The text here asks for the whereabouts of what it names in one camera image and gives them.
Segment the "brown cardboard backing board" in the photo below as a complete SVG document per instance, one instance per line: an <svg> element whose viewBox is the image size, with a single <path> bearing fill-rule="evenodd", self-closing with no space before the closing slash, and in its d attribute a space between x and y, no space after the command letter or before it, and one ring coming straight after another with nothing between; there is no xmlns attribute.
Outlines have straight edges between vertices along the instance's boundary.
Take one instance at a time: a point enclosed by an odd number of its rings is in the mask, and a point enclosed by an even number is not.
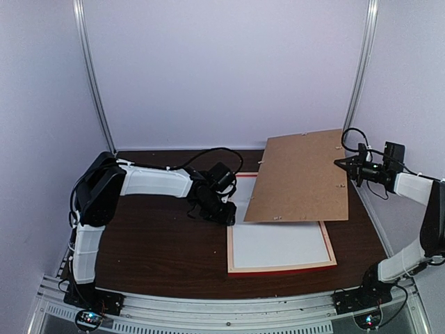
<svg viewBox="0 0 445 334"><path fill-rule="evenodd" d="M340 129L270 137L266 142L245 221L348 220Z"/></svg>

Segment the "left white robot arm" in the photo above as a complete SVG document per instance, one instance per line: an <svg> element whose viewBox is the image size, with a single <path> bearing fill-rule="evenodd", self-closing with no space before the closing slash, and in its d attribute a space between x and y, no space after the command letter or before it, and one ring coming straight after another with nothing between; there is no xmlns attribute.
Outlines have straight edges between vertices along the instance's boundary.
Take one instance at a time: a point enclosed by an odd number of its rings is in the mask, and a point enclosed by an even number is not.
<svg viewBox="0 0 445 334"><path fill-rule="evenodd" d="M222 162L209 170L182 166L150 166L118 159L101 152L75 184L70 198L74 228L72 275L77 283L72 296L85 309L93 309L100 295L89 284L105 227L113 220L123 196L150 195L184 198L199 207L200 216L231 226L236 205L229 201L236 191L236 174Z"/></svg>

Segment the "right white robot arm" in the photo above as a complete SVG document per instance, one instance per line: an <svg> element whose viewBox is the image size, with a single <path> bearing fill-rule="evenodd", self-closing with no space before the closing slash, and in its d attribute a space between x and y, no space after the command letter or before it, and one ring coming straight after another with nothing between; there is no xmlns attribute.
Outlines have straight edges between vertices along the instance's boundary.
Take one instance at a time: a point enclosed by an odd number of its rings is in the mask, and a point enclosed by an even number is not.
<svg viewBox="0 0 445 334"><path fill-rule="evenodd" d="M356 186L374 183L384 190L414 205L414 232L404 232L412 239L391 257L374 264L364 274L357 290L357 302L371 307L383 295L383 288L403 277L413 276L429 265L444 264L444 180L410 170L404 162L405 146L387 141L383 151L366 142L349 148L342 143L349 157L334 164L345 170Z"/></svg>

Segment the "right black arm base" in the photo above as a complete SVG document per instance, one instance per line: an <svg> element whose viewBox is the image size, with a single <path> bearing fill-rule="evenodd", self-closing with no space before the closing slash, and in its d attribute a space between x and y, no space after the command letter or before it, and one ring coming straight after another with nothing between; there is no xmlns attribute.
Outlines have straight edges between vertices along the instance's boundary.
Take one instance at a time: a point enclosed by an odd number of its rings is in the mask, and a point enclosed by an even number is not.
<svg viewBox="0 0 445 334"><path fill-rule="evenodd" d="M392 301L392 283L378 279L378 263L370 266L362 277L362 284L354 289L340 289L332 295L338 315L378 307Z"/></svg>

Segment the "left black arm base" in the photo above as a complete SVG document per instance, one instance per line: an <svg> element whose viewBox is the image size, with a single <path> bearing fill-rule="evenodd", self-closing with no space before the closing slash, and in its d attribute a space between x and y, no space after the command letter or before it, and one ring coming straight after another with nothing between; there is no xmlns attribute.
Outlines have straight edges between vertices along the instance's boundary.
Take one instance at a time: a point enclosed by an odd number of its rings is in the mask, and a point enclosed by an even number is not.
<svg viewBox="0 0 445 334"><path fill-rule="evenodd" d="M67 277L67 281L64 303L96 313L120 316L124 303L122 294L97 289L95 282L77 283L71 276Z"/></svg>

